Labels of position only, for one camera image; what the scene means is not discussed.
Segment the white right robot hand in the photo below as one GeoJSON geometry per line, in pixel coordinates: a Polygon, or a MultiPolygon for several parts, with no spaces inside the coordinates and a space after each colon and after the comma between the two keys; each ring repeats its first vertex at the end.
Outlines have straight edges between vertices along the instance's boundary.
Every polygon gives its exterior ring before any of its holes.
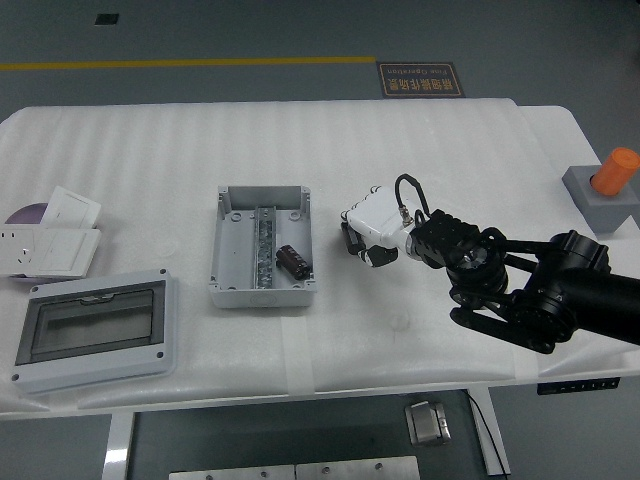
{"type": "Polygon", "coordinates": [[[417,259],[410,233],[415,222],[409,202],[400,207],[394,191],[374,187],[361,201],[342,213],[341,232],[349,254],[370,267],[382,267],[399,256],[417,259]]]}

